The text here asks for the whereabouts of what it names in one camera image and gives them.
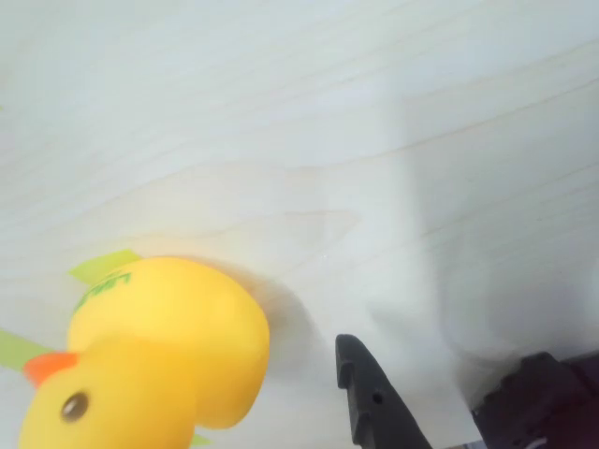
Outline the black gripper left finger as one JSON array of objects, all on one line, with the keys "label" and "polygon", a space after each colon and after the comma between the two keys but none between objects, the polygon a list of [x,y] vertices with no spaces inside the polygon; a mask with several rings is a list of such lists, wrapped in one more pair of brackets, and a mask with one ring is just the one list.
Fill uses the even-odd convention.
[{"label": "black gripper left finger", "polygon": [[431,449],[375,357],[356,336],[335,339],[338,386],[346,391],[352,441],[367,449]]}]

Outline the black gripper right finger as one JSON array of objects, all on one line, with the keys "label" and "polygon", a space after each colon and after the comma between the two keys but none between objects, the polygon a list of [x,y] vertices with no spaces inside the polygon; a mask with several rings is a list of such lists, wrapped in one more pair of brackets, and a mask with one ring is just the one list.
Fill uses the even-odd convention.
[{"label": "black gripper right finger", "polygon": [[596,448],[598,353],[525,356],[472,415],[488,448]]}]

